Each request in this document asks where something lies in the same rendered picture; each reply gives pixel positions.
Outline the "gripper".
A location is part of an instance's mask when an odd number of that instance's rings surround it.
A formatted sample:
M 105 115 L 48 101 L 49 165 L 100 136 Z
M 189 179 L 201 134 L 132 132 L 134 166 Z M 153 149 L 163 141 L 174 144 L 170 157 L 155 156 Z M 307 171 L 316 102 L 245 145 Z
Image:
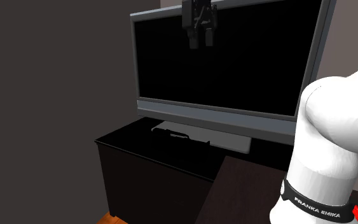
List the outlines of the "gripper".
M 198 49 L 198 28 L 205 28 L 205 45 L 213 46 L 217 27 L 217 6 L 211 0 L 182 0 L 182 28 L 188 29 L 189 47 Z

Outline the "black tv cabinet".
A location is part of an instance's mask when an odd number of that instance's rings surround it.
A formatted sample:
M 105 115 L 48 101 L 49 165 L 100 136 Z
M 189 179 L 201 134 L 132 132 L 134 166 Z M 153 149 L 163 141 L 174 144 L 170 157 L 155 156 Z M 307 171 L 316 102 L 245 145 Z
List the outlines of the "black tv cabinet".
M 96 140 L 109 212 L 128 224 L 270 224 L 293 152 L 262 139 L 249 153 L 213 146 L 170 150 L 156 143 L 154 118 Z

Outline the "black remote control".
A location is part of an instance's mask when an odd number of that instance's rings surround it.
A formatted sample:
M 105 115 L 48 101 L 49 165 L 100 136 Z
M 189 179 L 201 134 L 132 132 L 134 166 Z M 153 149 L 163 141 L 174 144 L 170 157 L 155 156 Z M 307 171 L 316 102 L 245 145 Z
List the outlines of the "black remote control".
M 159 143 L 170 150 L 182 151 L 205 151 L 209 149 L 209 141 L 198 141 L 189 137 L 189 135 L 173 131 L 170 129 L 153 128 L 152 137 L 156 143 Z

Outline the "grey flat screen television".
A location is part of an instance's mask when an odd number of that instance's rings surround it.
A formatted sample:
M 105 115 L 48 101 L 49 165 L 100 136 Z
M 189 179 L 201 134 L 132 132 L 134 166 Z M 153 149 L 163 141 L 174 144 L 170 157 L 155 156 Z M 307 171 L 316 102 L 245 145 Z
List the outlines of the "grey flat screen television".
M 292 145 L 336 2 L 212 0 L 214 44 L 200 27 L 194 50 L 180 5 L 131 14 L 138 114 L 242 153 L 253 138 Z

